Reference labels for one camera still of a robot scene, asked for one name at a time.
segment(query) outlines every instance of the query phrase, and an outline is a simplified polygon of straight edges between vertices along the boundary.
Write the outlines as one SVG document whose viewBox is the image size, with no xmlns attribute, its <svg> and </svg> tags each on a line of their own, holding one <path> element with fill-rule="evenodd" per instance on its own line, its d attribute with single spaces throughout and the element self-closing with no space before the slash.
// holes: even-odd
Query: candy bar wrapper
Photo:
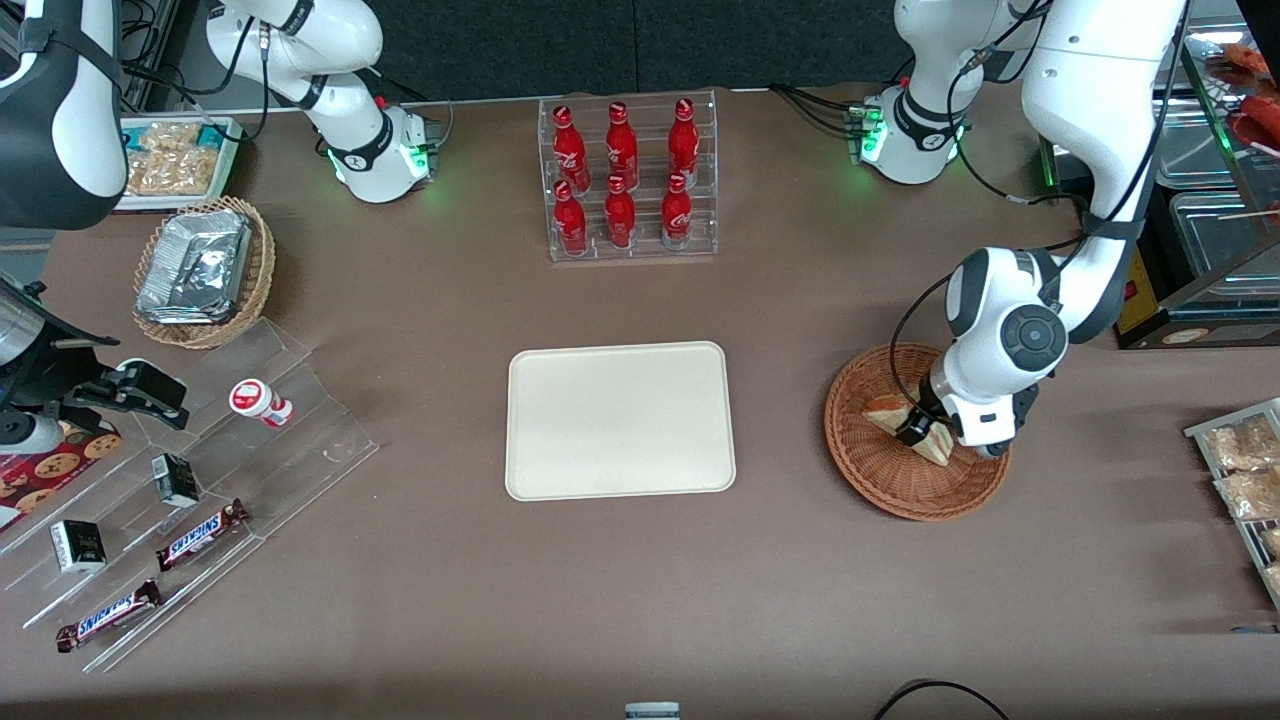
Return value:
<svg viewBox="0 0 1280 720">
<path fill-rule="evenodd" d="M 88 642 L 95 634 L 116 626 L 125 619 L 159 605 L 164 605 L 160 588 L 156 587 L 154 579 L 147 580 L 138 589 L 84 618 L 79 623 L 58 630 L 58 652 L 70 652 Z"/>
<path fill-rule="evenodd" d="M 230 530 L 244 520 L 248 520 L 248 511 L 244 510 L 244 506 L 237 497 L 230 505 L 219 510 L 216 515 L 196 525 L 191 529 L 191 532 L 180 538 L 173 541 L 169 547 L 157 550 L 156 560 L 160 561 L 160 571 L 168 573 L 179 562 L 195 557 L 201 550 L 212 544 L 212 542 L 227 530 Z"/>
</svg>

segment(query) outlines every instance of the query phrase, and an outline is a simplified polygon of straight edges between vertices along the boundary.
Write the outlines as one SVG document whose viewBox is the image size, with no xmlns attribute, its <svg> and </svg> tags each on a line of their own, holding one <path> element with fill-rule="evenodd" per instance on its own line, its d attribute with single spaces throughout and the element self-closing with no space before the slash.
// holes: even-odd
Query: red bottle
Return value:
<svg viewBox="0 0 1280 720">
<path fill-rule="evenodd" d="M 627 190 L 640 184 L 640 151 L 636 143 L 636 131 L 627 122 L 627 106 L 622 102 L 609 104 L 609 133 L 604 136 L 609 149 L 609 172 L 622 176 Z"/>
<path fill-rule="evenodd" d="M 556 181 L 556 232 L 561 236 L 564 252 L 577 256 L 586 252 L 586 213 L 573 197 L 567 181 Z"/>
<path fill-rule="evenodd" d="M 591 173 L 586 169 L 586 145 L 573 127 L 573 113 L 559 105 L 552 110 L 552 120 L 556 123 L 556 163 L 573 186 L 573 193 L 582 195 L 591 187 Z"/>
<path fill-rule="evenodd" d="M 627 192 L 626 179 L 613 173 L 609 176 L 609 196 L 604 199 L 604 218 L 609 223 L 609 242 L 614 247 L 631 247 L 636 232 L 636 204 Z"/>
<path fill-rule="evenodd" d="M 667 136 L 667 152 L 669 170 L 685 176 L 685 187 L 698 184 L 698 126 L 694 124 L 694 101 L 687 97 L 676 101 L 676 124 Z"/>
<path fill-rule="evenodd" d="M 685 192 L 685 176 L 671 173 L 667 196 L 662 199 L 662 243 L 668 250 L 684 250 L 689 245 L 689 217 L 694 205 Z"/>
</svg>

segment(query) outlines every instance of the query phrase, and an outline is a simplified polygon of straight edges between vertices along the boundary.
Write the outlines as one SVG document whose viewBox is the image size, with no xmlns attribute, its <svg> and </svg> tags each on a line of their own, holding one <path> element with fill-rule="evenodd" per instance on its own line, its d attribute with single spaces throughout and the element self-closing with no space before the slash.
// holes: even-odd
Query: orange object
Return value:
<svg viewBox="0 0 1280 720">
<path fill-rule="evenodd" d="M 1280 145 L 1280 100 L 1251 95 L 1240 102 L 1240 113 L 1271 133 L 1271 147 Z"/>
<path fill-rule="evenodd" d="M 1233 65 L 1242 67 L 1253 74 L 1271 74 L 1271 68 L 1267 67 L 1267 59 L 1262 56 L 1262 53 L 1258 53 L 1248 45 L 1229 42 L 1222 46 L 1222 56 L 1226 58 Z"/>
</svg>

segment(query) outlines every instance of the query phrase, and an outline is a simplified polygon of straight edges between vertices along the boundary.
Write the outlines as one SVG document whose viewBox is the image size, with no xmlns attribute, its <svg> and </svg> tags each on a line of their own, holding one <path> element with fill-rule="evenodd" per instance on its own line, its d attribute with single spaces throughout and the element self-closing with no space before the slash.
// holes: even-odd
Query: clear plastic container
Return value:
<svg viewBox="0 0 1280 720">
<path fill-rule="evenodd" d="M 156 578 L 165 603 L 123 628 L 104 630 L 69 657 L 84 671 L 109 670 L 192 600 L 260 547 L 268 537 L 378 450 L 364 427 L 308 365 L 306 350 L 269 320 L 206 355 L 184 374 L 192 421 L 186 430 L 138 438 L 105 475 L 68 496 L 38 519 L 28 519 L 0 555 L 6 614 L 49 638 Z M 270 378 L 293 401 L 293 420 L 273 429 L 234 414 L 227 393 L 238 379 Z M 160 501 L 151 459 L 179 452 L 192 466 L 200 502 L 173 507 Z M 189 561 L 160 573 L 155 551 L 166 547 L 221 506 L 239 498 L 251 518 Z M 96 523 L 108 555 L 92 574 L 60 573 L 47 525 L 61 519 Z"/>
<path fill-rule="evenodd" d="M 689 223 L 690 242 L 681 250 L 668 250 L 662 245 L 662 199 L 667 192 L 668 156 L 667 133 L 676 122 L 676 100 L 689 97 L 694 102 L 694 123 L 698 126 L 698 182 L 689 190 L 692 217 Z M 609 104 L 622 101 L 640 147 L 640 184 L 631 191 L 636 205 L 635 242 L 630 249 L 620 249 L 609 242 L 608 223 L 604 218 L 604 200 L 608 197 L 609 161 L 604 136 L 609 131 Z M 573 111 L 573 126 L 586 143 L 586 164 L 591 172 L 591 187 L 579 196 L 586 210 L 588 251 L 570 256 L 559 243 L 553 215 L 556 197 L 552 186 L 561 179 L 556 163 L 556 126 L 552 110 L 567 105 Z M 717 197 L 719 195 L 717 120 L 714 91 L 657 92 L 644 95 L 618 95 L 611 97 L 559 97 L 541 100 L 538 106 L 538 138 L 543 168 L 543 197 L 547 205 L 547 237 L 552 260 L 627 260 L 635 258 L 682 258 L 712 255 L 719 251 L 719 224 Z"/>
</svg>

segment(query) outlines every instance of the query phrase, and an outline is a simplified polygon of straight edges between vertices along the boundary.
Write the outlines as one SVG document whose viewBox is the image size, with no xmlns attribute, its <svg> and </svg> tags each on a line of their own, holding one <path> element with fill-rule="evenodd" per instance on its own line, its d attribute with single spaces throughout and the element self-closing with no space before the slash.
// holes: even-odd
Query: round wicker basket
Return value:
<svg viewBox="0 0 1280 720">
<path fill-rule="evenodd" d="M 188 350 L 209 350 L 225 345 L 236 340 L 248 329 L 262 315 L 262 306 L 266 305 L 266 296 L 271 290 L 271 272 L 275 270 L 275 241 L 271 238 L 271 228 L 266 227 L 262 217 L 252 205 L 236 197 L 219 197 L 209 202 L 192 205 L 178 210 L 179 215 L 187 213 L 211 213 L 214 210 L 236 210 L 248 218 L 253 224 L 253 236 L 250 240 L 250 255 L 244 264 L 244 277 L 241 281 L 239 297 L 236 300 L 236 315 L 221 325 L 161 325 L 152 323 L 137 310 L 133 319 L 151 340 L 168 345 L 179 345 Z M 133 291 L 142 288 L 147 269 L 151 266 L 151 256 L 155 254 L 156 240 L 164 224 L 151 233 L 151 241 L 142 251 L 142 261 L 133 274 Z"/>
<path fill-rule="evenodd" d="M 897 372 L 914 387 L 941 355 L 927 345 L 899 343 Z M 845 365 L 827 393 L 827 447 L 849 484 L 877 507 L 911 520 L 950 520 L 991 500 L 1009 471 L 1009 452 L 984 460 L 956 445 L 940 468 L 863 418 L 869 400 L 897 393 L 888 372 L 888 346 Z"/>
</svg>

